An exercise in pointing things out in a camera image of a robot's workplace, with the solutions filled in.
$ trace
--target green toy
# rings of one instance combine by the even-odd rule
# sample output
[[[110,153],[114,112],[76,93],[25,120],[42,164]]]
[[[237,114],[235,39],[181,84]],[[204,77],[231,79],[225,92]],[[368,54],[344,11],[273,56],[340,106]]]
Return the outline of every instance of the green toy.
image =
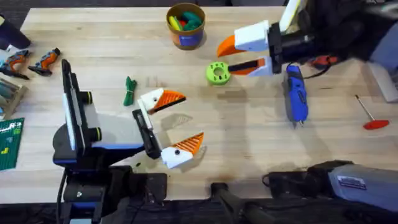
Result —
[[[184,30],[188,31],[188,30],[194,30],[198,27],[200,27],[201,22],[197,21],[197,20],[190,20],[187,22],[187,24],[184,26]]]
[[[201,19],[193,12],[183,12],[182,19],[185,21],[196,20],[201,24]]]
[[[202,23],[201,19],[193,12],[183,12],[181,17],[183,20],[188,21],[183,27],[184,30],[194,30],[200,27]]]
[[[137,82],[131,80],[130,77],[126,78],[126,96],[124,97],[123,105],[130,106],[134,104],[134,90],[136,90]]]
[[[213,62],[207,66],[206,78],[213,85],[224,85],[231,78],[228,65],[224,62]]]
[[[0,122],[0,170],[12,169],[17,165],[23,126],[24,118]]]

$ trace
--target wire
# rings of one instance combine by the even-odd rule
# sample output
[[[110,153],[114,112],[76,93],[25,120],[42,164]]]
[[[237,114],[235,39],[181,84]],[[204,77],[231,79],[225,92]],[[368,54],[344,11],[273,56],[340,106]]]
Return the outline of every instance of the wire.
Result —
[[[326,61],[328,62],[328,64],[326,65],[326,67],[322,71],[320,71],[320,72],[318,72],[316,74],[310,75],[309,77],[304,77],[304,79],[310,79],[310,78],[319,77],[319,76],[325,74],[327,71],[329,71],[329,69],[331,67],[330,56],[327,56]]]
[[[144,206],[144,204],[145,204],[145,202],[143,201],[143,202],[141,203],[141,205],[136,209],[136,212],[135,212],[134,215],[132,216],[132,219],[131,219],[130,224],[134,223],[134,220],[136,219],[138,212],[141,210],[141,208],[142,208],[142,206]]]
[[[265,178],[268,178],[268,174],[262,176],[262,179],[261,179],[262,184],[264,184],[266,187],[269,187],[269,183],[266,183],[266,182],[264,181]]]
[[[258,203],[255,203],[257,206],[260,206],[262,208],[268,209],[270,211],[284,211],[284,210],[290,210],[290,209],[294,209],[294,208],[303,208],[303,207],[309,207],[309,206],[314,206],[314,205],[323,205],[323,204],[327,204],[327,205],[344,205],[344,206],[348,206],[348,205],[353,205],[355,202],[347,202],[344,200],[340,200],[340,199],[324,199],[324,200],[319,200],[316,202],[307,202],[305,204],[301,204],[301,205],[291,205],[291,206],[282,206],[282,207],[275,207],[275,206],[268,206],[268,205],[260,205]]]
[[[200,202],[197,202],[197,203],[193,203],[193,204],[191,204],[191,205],[184,206],[184,208],[196,207],[196,206],[198,206],[198,205],[201,205],[201,204],[204,204],[204,203],[208,203],[208,202],[210,202],[210,201],[211,201],[211,198],[208,198],[208,199],[206,199],[206,200],[201,200]],[[143,211],[143,212],[149,212],[149,213],[159,213],[159,212],[170,212],[171,209],[164,209],[164,210],[141,209],[141,211]]]
[[[60,217],[61,217],[61,198],[62,198],[62,191],[63,191],[63,186],[65,185],[65,180],[67,178],[67,170],[63,170],[62,174],[62,179],[60,183],[60,188],[58,189],[58,195],[57,195],[57,214],[55,214],[56,222],[57,224],[60,224]]]

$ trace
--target mat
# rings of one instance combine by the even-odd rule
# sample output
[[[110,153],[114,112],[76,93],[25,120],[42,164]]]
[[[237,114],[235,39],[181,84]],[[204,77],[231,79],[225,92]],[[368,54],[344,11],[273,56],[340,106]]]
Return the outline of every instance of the mat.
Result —
[[[17,165],[24,120],[18,118],[0,122],[0,170],[12,169]]]

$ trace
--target floor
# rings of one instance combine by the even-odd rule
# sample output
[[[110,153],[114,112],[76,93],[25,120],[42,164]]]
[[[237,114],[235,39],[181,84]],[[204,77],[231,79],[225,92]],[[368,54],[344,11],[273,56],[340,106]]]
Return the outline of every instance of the floor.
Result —
[[[20,27],[32,7],[150,7],[171,6],[178,0],[0,0],[0,14]],[[231,0],[186,0],[201,6],[232,6],[237,1]],[[263,200],[268,204],[292,205],[297,201],[275,202]],[[144,205],[137,213],[134,202],[129,202],[127,209],[118,211],[118,221],[112,223],[229,223],[223,207],[216,201],[173,201],[164,207]],[[303,223],[349,223],[342,216],[341,207],[320,205],[316,207],[296,208],[283,212],[274,212],[277,217],[289,217]],[[55,204],[17,204],[0,205],[0,223],[2,224],[47,224],[55,223]]]

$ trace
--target wooden tabletop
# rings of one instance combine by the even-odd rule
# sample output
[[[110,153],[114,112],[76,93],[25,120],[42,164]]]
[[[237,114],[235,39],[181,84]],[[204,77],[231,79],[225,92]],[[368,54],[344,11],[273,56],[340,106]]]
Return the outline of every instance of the wooden tabletop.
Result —
[[[277,21],[283,7],[204,7],[206,40],[196,50],[172,43],[167,8],[31,9],[22,31],[32,40],[30,64],[58,47],[77,74],[80,88],[91,90],[99,114],[130,121],[133,106],[123,106],[124,81],[138,82],[136,98],[159,87],[177,90],[187,101],[152,116],[158,135],[178,142],[205,132],[200,156],[168,170],[145,154],[118,164],[137,172],[168,174],[168,199],[207,198],[212,182],[227,182],[242,197],[267,197],[261,176],[276,170],[303,169],[333,159],[398,170],[398,107],[384,102],[366,66],[350,60],[306,81],[310,114],[303,128],[287,121],[281,82],[273,77],[233,77],[211,86],[206,66],[220,60],[238,63],[261,54],[216,58],[218,44],[234,29],[263,19]],[[62,168],[53,164],[52,138],[65,122],[60,60],[51,77],[22,72],[31,81],[15,118],[25,117],[16,169],[0,172],[0,203],[54,202]],[[315,71],[303,67],[303,74]],[[358,94],[374,117],[391,124],[366,131],[368,120]]]

